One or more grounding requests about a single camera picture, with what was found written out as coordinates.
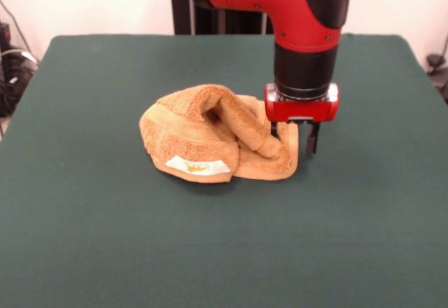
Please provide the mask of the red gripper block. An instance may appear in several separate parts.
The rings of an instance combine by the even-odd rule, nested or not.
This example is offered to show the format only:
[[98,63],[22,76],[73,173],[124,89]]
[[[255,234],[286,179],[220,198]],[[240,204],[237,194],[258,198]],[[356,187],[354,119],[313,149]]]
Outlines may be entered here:
[[340,105],[340,90],[331,83],[326,94],[315,100],[291,100],[281,96],[273,83],[266,84],[264,90],[265,111],[271,121],[271,135],[279,139],[278,122],[311,121],[307,137],[306,153],[314,155],[317,150],[321,124],[335,119]]

